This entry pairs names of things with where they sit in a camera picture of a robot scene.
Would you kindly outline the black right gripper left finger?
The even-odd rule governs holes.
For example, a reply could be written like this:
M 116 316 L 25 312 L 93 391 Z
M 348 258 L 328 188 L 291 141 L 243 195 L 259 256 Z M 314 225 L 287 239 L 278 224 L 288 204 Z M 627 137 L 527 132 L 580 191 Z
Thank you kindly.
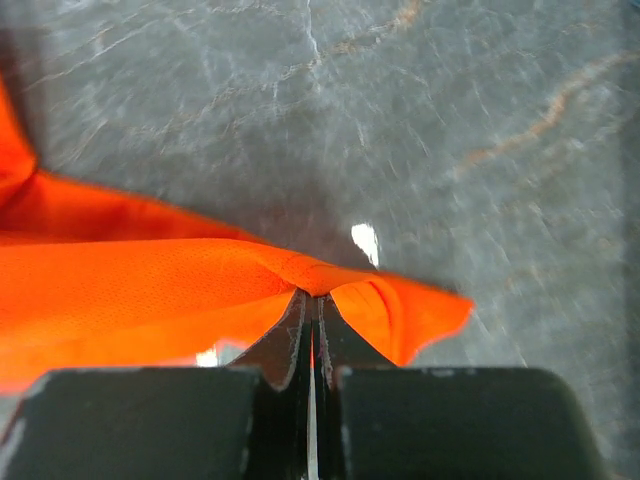
M 25 393 L 5 479 L 303 479 L 311 299 L 222 367 L 64 369 Z

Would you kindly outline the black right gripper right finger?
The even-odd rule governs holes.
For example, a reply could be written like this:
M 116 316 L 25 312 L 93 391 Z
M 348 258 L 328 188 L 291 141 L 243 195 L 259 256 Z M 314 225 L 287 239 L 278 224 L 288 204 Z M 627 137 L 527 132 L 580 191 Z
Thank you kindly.
M 323 479 L 604 479 L 568 384 L 537 368 L 401 368 L 341 316 L 315 312 Z

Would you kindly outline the orange t-shirt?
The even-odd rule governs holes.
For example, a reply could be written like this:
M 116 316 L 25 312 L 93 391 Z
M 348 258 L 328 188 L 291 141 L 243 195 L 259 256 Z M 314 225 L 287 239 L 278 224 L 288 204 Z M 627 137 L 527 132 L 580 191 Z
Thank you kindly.
M 458 333 L 471 300 L 267 244 L 166 204 L 39 169 L 1 100 L 1 388 L 60 368 L 192 365 L 256 342 L 293 293 L 330 295 L 391 362 Z

